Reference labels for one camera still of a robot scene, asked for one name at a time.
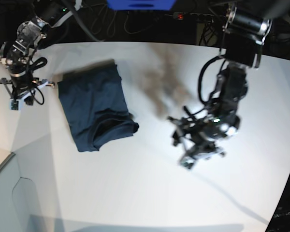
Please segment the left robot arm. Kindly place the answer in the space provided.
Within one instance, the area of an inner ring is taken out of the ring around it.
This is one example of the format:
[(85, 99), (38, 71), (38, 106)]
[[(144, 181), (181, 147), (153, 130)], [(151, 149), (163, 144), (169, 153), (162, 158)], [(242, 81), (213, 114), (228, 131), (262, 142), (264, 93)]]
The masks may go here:
[(219, 54), (202, 67), (197, 92), (202, 92), (202, 82), (207, 68), (218, 60), (222, 65), (216, 76), (214, 89), (208, 99), (201, 99), (206, 115), (197, 118), (195, 113), (184, 107), (186, 117), (169, 117), (176, 130), (174, 145), (193, 143), (184, 147), (179, 164), (191, 169), (198, 161), (208, 160), (214, 155), (225, 156), (217, 141), (237, 134), (240, 117), (238, 105), (248, 91), (247, 69), (258, 68), (266, 37), (270, 33), (273, 20), (290, 10), (290, 0), (210, 0), (209, 10), (222, 6), (226, 9), (223, 23), (222, 44)]

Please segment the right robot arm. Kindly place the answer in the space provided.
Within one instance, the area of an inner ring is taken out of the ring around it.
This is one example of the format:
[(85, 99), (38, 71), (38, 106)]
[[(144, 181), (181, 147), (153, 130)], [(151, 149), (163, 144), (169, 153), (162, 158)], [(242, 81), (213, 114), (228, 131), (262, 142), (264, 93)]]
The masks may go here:
[(1, 78), (0, 85), (9, 94), (11, 110), (19, 111), (23, 104), (33, 105), (34, 102), (43, 105), (44, 101), (36, 99), (36, 92), (55, 86), (54, 82), (33, 75), (35, 70), (47, 64), (46, 58), (33, 60), (33, 57), (50, 29), (59, 27), (73, 16), (85, 34), (91, 40), (98, 41), (80, 18), (77, 11), (81, 7), (82, 2), (78, 0), (44, 0), (41, 12), (35, 13), (32, 19), (18, 27), (15, 41), (5, 42), (1, 46), (0, 62), (6, 67), (10, 78)]

